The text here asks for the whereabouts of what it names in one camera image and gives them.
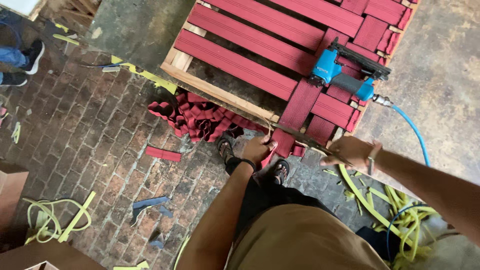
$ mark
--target brick floor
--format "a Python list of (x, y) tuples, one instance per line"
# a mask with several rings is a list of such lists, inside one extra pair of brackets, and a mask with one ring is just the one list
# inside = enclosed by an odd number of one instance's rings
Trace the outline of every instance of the brick floor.
[[(194, 144), (188, 135), (178, 138), (166, 121), (152, 117), (146, 110), (148, 97), (144, 94), (154, 89), (151, 82), (124, 69), (107, 74), (74, 63), (84, 59), (102, 64), (108, 61), (107, 55), (82, 54), (77, 48), (68, 61), (52, 66), (58, 61), (50, 58), (59, 52), (49, 49), (40, 64), (43, 78), (36, 75), (27, 85), (1, 93), (9, 111), (15, 112), (18, 106), (16, 117), (22, 122), (22, 132), (19, 143), (12, 144), (12, 115), (7, 117), (0, 129), (0, 158), (30, 171), (23, 196), (74, 198), (83, 203), (91, 191), (96, 191), (88, 208), (92, 225), (72, 233), (72, 237), (74, 247), (103, 266), (111, 269), (146, 259), (151, 269), (170, 267), (182, 241), (227, 179), (215, 144)], [(27, 116), (28, 109), (32, 114)], [(237, 140), (237, 154), (254, 135), (247, 131)], [(181, 152), (181, 162), (145, 155), (148, 144)], [(358, 216), (355, 201), (345, 202), (345, 188), (337, 185), (340, 179), (317, 166), (316, 152), (307, 151), (303, 159), (288, 160), (288, 186), (320, 198), (353, 230), (371, 225), (369, 215)], [(381, 189), (379, 183), (372, 185)], [(157, 196), (171, 198), (165, 207), (174, 217), (150, 208), (130, 227), (132, 202)], [(382, 201), (375, 200), (377, 209), (380, 205)], [(26, 203), (19, 204), (17, 226), (26, 226), (27, 207)], [(76, 209), (65, 206), (56, 213), (67, 223)], [(386, 215), (387, 208), (381, 213)], [(166, 236), (163, 250), (147, 243), (158, 232)]]

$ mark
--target blue jeans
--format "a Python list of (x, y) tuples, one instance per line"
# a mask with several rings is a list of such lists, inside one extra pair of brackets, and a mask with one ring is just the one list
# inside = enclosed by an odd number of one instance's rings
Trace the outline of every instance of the blue jeans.
[[(10, 64), (14, 67), (22, 67), (28, 64), (28, 57), (23, 55), (19, 49), (11, 47), (0, 48), (0, 62)], [(0, 84), (3, 81), (3, 72), (0, 72)]]

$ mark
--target foot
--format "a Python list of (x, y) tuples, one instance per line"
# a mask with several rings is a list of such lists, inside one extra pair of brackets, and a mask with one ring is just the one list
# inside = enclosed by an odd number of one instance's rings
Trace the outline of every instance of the foot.
[(40, 39), (35, 40), (32, 43), (30, 49), (23, 51), (22, 53), (28, 57), (28, 64), (21, 69), (25, 70), (25, 73), (32, 75), (38, 71), (38, 63), (45, 52), (45, 44)]
[(3, 73), (3, 80), (0, 86), (23, 86), (27, 83), (27, 75), (23, 72)]

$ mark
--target pneumatic staple gun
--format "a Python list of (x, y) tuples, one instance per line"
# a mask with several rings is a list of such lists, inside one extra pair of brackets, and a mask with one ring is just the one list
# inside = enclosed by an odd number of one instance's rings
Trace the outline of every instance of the pneumatic staple gun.
[[(337, 56), (359, 64), (362, 72), (369, 78), (361, 81), (342, 73), (342, 65), (336, 61)], [(392, 107), (393, 103), (390, 102), (389, 98), (374, 94), (372, 86), (376, 80), (388, 80), (391, 71), (391, 69), (338, 44), (338, 38), (335, 38), (332, 44), (323, 51), (313, 67), (309, 76), (309, 83), (317, 87), (331, 84), (357, 96), (360, 100), (372, 99), (375, 103)]]

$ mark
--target hand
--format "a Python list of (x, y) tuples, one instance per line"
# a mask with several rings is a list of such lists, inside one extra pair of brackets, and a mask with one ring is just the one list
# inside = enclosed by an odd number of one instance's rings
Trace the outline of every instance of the hand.
[[(352, 136), (344, 136), (334, 142), (329, 150), (338, 153), (340, 156), (348, 160), (355, 167), (367, 166), (367, 158), (373, 149), (373, 145), (357, 139)], [(321, 166), (341, 164), (335, 156), (328, 156), (320, 161)]]
[(269, 140), (270, 136), (268, 135), (251, 139), (243, 150), (243, 158), (259, 165), (278, 145), (275, 141), (266, 144)]

